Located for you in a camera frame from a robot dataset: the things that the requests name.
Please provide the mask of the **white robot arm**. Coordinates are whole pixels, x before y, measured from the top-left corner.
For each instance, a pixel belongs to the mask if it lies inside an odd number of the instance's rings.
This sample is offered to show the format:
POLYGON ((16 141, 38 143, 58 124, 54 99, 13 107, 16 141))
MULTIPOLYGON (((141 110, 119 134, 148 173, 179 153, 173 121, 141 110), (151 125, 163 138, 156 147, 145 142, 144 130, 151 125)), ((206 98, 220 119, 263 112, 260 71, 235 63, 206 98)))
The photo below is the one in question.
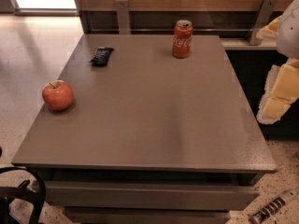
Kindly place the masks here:
POLYGON ((288 58, 281 66, 271 66, 259 103, 256 118, 259 123, 270 125, 279 121, 299 98, 299 0, 293 0, 282 15, 260 29, 256 36, 274 39, 277 51, 288 58))

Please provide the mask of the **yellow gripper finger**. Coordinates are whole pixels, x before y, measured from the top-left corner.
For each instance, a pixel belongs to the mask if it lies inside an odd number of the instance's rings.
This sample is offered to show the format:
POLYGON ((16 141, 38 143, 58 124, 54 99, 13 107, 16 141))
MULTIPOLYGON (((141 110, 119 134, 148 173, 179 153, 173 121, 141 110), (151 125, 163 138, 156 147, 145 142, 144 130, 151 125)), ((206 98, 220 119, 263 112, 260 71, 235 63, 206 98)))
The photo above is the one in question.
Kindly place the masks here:
POLYGON ((264 85, 257 120, 274 124, 299 98, 299 60, 289 59, 281 66, 273 65, 264 85))
POLYGON ((276 40, 280 19, 281 16, 274 18, 257 32, 256 37, 261 40, 276 40))

